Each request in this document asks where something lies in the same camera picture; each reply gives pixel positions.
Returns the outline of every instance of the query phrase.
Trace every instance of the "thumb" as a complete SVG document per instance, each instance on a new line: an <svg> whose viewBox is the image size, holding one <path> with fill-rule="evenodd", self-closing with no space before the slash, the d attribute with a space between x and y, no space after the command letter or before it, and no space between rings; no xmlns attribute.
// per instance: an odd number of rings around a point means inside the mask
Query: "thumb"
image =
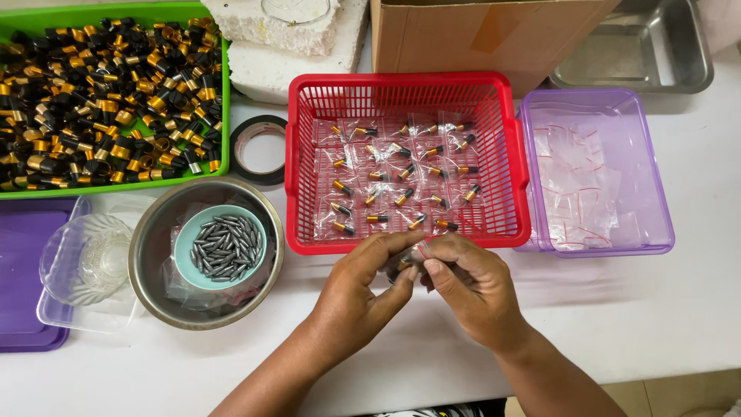
<svg viewBox="0 0 741 417"><path fill-rule="evenodd" d="M435 289L451 308L462 308L468 303L470 291L447 265L437 259L427 259L425 269Z"/></svg>
<svg viewBox="0 0 741 417"><path fill-rule="evenodd" d="M419 267L412 265L399 274L391 288L376 297L373 309L379 320L387 323L412 298L414 280L418 274Z"/></svg>

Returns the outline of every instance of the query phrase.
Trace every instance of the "stainless steel tray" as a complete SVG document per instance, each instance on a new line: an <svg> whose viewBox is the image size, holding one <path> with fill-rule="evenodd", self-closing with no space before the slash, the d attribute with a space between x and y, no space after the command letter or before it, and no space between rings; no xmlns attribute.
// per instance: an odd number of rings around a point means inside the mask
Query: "stainless steel tray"
<svg viewBox="0 0 741 417"><path fill-rule="evenodd" d="M550 79L560 88L694 94L713 75L694 0L623 0Z"/></svg>

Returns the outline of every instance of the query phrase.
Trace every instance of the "styrofoam block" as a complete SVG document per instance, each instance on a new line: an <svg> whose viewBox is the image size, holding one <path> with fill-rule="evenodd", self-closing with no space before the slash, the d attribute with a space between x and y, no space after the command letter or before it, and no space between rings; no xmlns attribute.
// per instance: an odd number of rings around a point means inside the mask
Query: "styrofoam block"
<svg viewBox="0 0 741 417"><path fill-rule="evenodd" d="M290 3L273 0L276 2L279 5ZM334 46L339 0L329 1L329 13L323 19L292 27L266 16L260 0L201 0L201 3L208 7L222 34L230 41L252 41L303 55L328 55ZM304 0L280 17L300 21L306 19L304 16L320 16L324 10L325 0Z"/></svg>
<svg viewBox="0 0 741 417"><path fill-rule="evenodd" d="M367 27L368 0L342 0L337 13L337 40L328 56L300 56L251 42L232 42L230 80L255 101L286 105L288 86L298 75L354 73Z"/></svg>

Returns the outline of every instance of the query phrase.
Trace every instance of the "cardboard box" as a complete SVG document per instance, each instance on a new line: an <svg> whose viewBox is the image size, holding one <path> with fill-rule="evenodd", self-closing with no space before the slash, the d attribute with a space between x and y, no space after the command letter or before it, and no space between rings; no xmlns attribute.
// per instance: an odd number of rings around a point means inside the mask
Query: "cardboard box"
<svg viewBox="0 0 741 417"><path fill-rule="evenodd" d="M496 70L537 87L620 0L371 0L373 72Z"/></svg>

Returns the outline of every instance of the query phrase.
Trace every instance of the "forearm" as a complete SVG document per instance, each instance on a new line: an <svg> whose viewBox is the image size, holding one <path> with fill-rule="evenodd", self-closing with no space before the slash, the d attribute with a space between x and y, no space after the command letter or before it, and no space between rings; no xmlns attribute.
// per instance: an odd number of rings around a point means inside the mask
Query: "forearm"
<svg viewBox="0 0 741 417"><path fill-rule="evenodd" d="M521 349L495 353L528 417L625 417L592 378L543 335L528 328Z"/></svg>
<svg viewBox="0 0 741 417"><path fill-rule="evenodd" d="M299 325L210 415L296 415L311 387L328 370L317 361L305 327Z"/></svg>

